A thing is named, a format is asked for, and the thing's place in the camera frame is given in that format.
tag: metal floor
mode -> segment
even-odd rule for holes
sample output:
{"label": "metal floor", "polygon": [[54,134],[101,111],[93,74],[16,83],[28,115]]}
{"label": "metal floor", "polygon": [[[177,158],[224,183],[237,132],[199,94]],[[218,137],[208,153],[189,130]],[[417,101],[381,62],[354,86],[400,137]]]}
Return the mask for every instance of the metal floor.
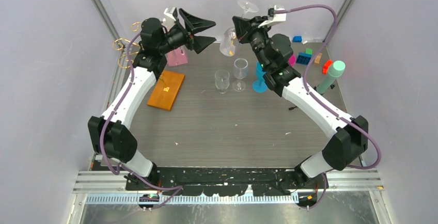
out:
{"label": "metal floor", "polygon": [[[293,43],[292,48],[298,54],[307,47],[316,52],[320,45]],[[289,111],[293,105],[272,91],[252,89],[257,59],[248,44],[233,57],[220,53],[218,43],[199,55],[188,53],[188,64],[166,68],[186,76],[173,110],[147,106],[151,90],[135,114],[130,131],[146,158],[159,166],[293,167],[324,148],[329,139],[301,110]],[[324,78],[322,66],[328,57],[324,49],[321,63],[312,65],[311,86]],[[249,62],[243,92],[231,87],[237,58]],[[304,65],[295,68],[304,73]],[[219,94],[214,84],[219,69],[231,75],[225,94]],[[324,97],[345,109],[337,87]]]}
{"label": "metal floor", "polygon": [[319,206],[309,212],[295,204],[168,205],[152,212],[138,209],[135,205],[86,205],[81,223],[379,223],[367,191],[328,192]]}

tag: toy block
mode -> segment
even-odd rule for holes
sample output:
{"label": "toy block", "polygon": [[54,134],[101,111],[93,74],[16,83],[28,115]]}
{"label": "toy block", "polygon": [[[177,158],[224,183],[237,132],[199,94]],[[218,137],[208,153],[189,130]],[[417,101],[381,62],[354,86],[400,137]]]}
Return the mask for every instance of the toy block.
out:
{"label": "toy block", "polygon": [[182,73],[164,70],[161,73],[160,80],[155,85],[147,105],[171,111],[184,78],[185,75]]}
{"label": "toy block", "polygon": [[294,36],[292,42],[302,42],[303,38],[301,36]]}
{"label": "toy block", "polygon": [[330,67],[330,65],[333,63],[333,61],[332,60],[328,60],[325,64],[324,64],[324,66],[323,66],[323,68],[322,68],[322,73],[323,74],[327,74],[327,71],[328,71],[328,69],[329,69],[329,67]]}
{"label": "toy block", "polygon": [[293,66],[295,64],[295,62],[296,62],[296,57],[295,57],[295,55],[292,55],[289,58],[289,65]]}
{"label": "toy block", "polygon": [[319,54],[316,56],[316,58],[315,58],[315,64],[319,64],[319,61],[321,60],[321,56],[322,56],[322,53],[319,53]]}
{"label": "toy block", "polygon": [[307,65],[307,64],[309,64],[309,61],[311,58],[312,58],[311,55],[303,53],[303,52],[299,52],[298,58],[296,59],[296,63]]}

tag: drinking glass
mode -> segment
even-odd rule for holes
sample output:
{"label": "drinking glass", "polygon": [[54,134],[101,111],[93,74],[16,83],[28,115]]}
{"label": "drinking glass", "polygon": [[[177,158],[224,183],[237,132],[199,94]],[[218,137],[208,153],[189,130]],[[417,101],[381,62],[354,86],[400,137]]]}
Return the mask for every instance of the drinking glass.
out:
{"label": "drinking glass", "polygon": [[[253,3],[245,0],[238,0],[237,4],[243,9],[242,15],[244,17],[248,12],[258,12],[259,8]],[[228,28],[222,36],[219,51],[226,56],[233,56],[239,48],[239,41],[236,37],[236,29],[234,26]]]}
{"label": "drinking glass", "polygon": [[230,73],[226,70],[217,70],[214,73],[214,82],[216,83],[216,88],[219,93],[227,92],[228,87],[230,86]]}
{"label": "drinking glass", "polygon": [[234,61],[234,77],[238,80],[234,81],[232,87],[235,91],[243,91],[245,90],[246,84],[241,79],[245,78],[248,75],[248,61],[239,58]]}

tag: pink block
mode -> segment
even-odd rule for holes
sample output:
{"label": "pink block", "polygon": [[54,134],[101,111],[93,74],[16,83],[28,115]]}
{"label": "pink block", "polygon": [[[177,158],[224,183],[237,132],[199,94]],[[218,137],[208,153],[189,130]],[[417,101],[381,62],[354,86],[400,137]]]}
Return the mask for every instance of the pink block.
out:
{"label": "pink block", "polygon": [[170,67],[186,64],[189,62],[189,59],[187,58],[187,54],[185,53],[183,47],[179,47],[173,51],[170,51],[166,54],[166,58],[167,65],[169,65]]}
{"label": "pink block", "polygon": [[292,56],[289,58],[289,65],[293,66],[293,65],[295,64],[295,62],[296,62],[295,55],[292,55]]}

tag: orange wooden board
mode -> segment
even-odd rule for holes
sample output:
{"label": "orange wooden board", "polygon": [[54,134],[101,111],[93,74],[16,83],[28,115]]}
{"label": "orange wooden board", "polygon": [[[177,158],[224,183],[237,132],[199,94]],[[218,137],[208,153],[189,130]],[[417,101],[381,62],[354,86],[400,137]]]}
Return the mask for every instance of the orange wooden board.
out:
{"label": "orange wooden board", "polygon": [[185,75],[164,70],[148,100],[148,106],[172,110]]}

